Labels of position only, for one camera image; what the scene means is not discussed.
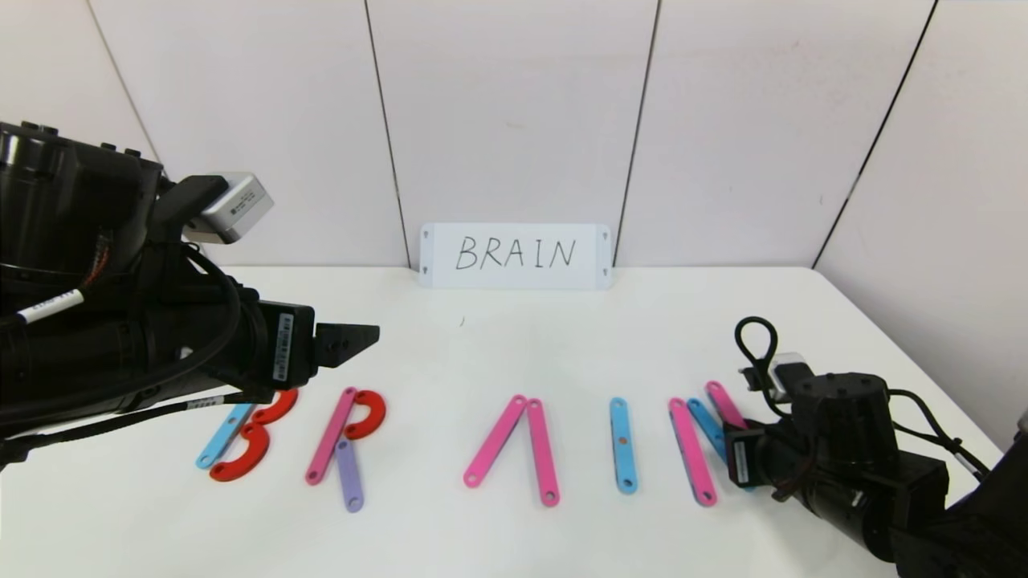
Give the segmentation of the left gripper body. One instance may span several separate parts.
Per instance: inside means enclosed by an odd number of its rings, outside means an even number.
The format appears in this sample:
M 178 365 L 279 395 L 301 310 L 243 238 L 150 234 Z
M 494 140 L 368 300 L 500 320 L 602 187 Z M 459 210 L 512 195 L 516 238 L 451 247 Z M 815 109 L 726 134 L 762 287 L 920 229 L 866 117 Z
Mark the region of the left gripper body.
M 315 311 L 309 306 L 261 299 L 252 288 L 238 288 L 241 317 L 234 336 L 203 363 L 198 383 L 205 389 L 231 385 L 244 392 L 292 390 L 318 372 L 309 353 Z

